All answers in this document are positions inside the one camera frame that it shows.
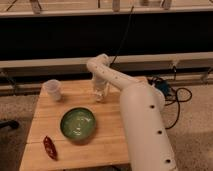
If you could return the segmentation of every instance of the cable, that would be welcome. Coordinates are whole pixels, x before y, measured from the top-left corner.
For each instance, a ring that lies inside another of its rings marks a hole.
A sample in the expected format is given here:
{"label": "cable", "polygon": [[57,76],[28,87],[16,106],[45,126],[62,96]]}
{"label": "cable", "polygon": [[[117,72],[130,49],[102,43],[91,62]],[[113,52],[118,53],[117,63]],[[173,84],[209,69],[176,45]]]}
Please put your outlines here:
{"label": "cable", "polygon": [[128,33],[129,33],[129,28],[130,28],[130,24],[131,24],[133,10],[134,10],[134,5],[132,6],[130,14],[129,14],[129,19],[128,19],[128,23],[127,23],[127,26],[126,26],[126,30],[125,30],[124,36],[123,36],[123,38],[121,40],[121,43],[120,43],[119,48],[118,48],[118,50],[117,50],[117,52],[115,54],[115,57],[114,57],[114,59],[112,60],[112,62],[110,64],[110,67],[112,67],[112,65],[115,63],[115,61],[116,61],[116,59],[117,59],[117,57],[118,57],[118,55],[119,55],[124,43],[126,41],[126,38],[128,36]]}
{"label": "cable", "polygon": [[[174,104],[176,102],[178,109],[177,109],[177,116],[176,116],[175,121],[173,122],[173,124],[171,124],[170,126],[166,127],[166,129],[173,128],[177,124],[177,122],[179,121],[180,111],[181,111],[181,105],[180,105],[180,103],[188,102],[188,101],[190,101],[192,99],[192,92],[189,89],[187,89],[187,88],[181,87],[181,88],[178,88],[177,90],[174,90],[173,88],[171,88],[171,90],[175,93],[175,95],[174,95],[175,99],[173,99],[173,100],[168,100],[167,99],[166,101],[171,101],[171,103],[166,104],[166,106],[172,105],[172,104]],[[188,92],[189,97],[187,99],[183,99],[183,100],[179,99],[179,95],[178,94],[182,90]]]}
{"label": "cable", "polygon": [[[165,106],[169,106],[174,103],[177,103],[177,114],[176,114],[175,121],[170,126],[166,127],[165,129],[168,130],[168,129],[173,128],[178,123],[179,118],[180,118],[181,103],[190,101],[192,99],[192,92],[189,89],[184,88],[184,87],[181,87],[181,88],[178,88],[175,90],[168,83],[166,83],[166,81],[164,79],[162,79],[161,77],[157,77],[157,76],[152,77],[152,79],[149,80],[149,83],[151,85],[154,84],[156,88],[158,88],[157,84],[160,84],[160,83],[163,83],[165,86],[169,87],[170,92],[168,94],[167,93],[165,94],[165,92],[163,92],[164,96],[166,98],[166,102],[169,102],[169,103],[166,103]],[[180,91],[183,91],[183,90],[189,94],[188,98],[186,98],[186,99],[179,98],[179,93],[180,93]]]}

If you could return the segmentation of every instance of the paper cup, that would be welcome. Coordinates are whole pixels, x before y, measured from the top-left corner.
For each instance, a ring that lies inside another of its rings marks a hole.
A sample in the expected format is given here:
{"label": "paper cup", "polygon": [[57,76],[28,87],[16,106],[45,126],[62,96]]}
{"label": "paper cup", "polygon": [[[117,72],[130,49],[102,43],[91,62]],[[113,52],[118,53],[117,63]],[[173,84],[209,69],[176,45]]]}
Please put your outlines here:
{"label": "paper cup", "polygon": [[61,83],[58,80],[52,79],[43,83],[44,90],[54,101],[61,99]]}

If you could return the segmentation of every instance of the white shelf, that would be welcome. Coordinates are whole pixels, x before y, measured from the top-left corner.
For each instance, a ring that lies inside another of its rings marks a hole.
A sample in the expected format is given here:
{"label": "white shelf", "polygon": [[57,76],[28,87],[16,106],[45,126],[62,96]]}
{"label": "white shelf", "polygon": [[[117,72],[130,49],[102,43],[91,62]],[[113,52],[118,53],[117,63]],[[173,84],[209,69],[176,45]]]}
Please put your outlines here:
{"label": "white shelf", "polygon": [[42,11],[35,15],[30,0],[17,0],[11,5],[13,1],[0,1],[0,17],[122,14],[133,5],[134,13],[213,11],[210,0],[172,0],[169,10],[160,7],[161,0],[149,0],[148,5],[142,5],[142,0],[120,0],[119,12],[113,12],[112,0],[39,0]]}

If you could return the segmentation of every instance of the green bowl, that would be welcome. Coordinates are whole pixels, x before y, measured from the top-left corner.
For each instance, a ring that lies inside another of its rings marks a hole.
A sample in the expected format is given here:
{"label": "green bowl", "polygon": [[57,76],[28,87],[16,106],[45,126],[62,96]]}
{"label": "green bowl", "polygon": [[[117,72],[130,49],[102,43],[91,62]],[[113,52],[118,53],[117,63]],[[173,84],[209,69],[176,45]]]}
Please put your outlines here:
{"label": "green bowl", "polygon": [[61,132],[73,141],[80,141],[88,138],[95,130],[95,117],[86,108],[73,108],[66,112],[61,119]]}

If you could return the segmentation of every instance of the wooden table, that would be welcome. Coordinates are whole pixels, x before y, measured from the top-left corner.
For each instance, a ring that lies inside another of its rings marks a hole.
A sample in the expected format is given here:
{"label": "wooden table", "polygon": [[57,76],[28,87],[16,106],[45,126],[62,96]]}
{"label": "wooden table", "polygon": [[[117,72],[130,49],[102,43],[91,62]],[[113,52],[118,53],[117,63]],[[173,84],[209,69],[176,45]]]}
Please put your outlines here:
{"label": "wooden table", "polygon": [[[119,91],[110,87],[105,103],[97,103],[90,80],[62,82],[63,98],[52,101],[42,89],[20,170],[60,170],[129,163],[122,119],[119,112]],[[60,131],[63,114],[74,107],[90,109],[97,120],[94,135],[84,144],[75,144]],[[54,142],[58,161],[46,154],[43,139]]]}

